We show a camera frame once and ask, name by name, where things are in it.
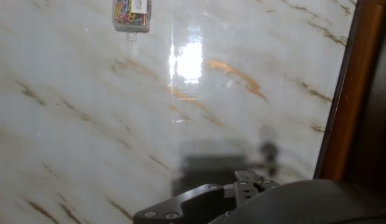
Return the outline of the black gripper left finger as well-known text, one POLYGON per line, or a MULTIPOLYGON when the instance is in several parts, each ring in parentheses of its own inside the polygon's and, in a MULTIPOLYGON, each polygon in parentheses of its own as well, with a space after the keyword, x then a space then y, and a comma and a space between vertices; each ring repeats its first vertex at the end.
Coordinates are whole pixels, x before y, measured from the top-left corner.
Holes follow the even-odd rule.
POLYGON ((141 210, 133 216, 133 223, 200 224, 229 216, 259 192, 259 176, 254 171, 236 171, 235 177, 232 184, 204 184, 141 210))

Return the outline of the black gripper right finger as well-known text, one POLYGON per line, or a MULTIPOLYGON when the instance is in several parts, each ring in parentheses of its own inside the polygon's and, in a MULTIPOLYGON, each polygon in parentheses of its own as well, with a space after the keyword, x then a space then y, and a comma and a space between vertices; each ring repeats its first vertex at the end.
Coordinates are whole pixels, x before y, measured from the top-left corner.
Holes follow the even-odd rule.
POLYGON ((279 186, 279 184, 273 180, 260 180, 258 182, 259 188, 262 190, 274 189, 279 186))

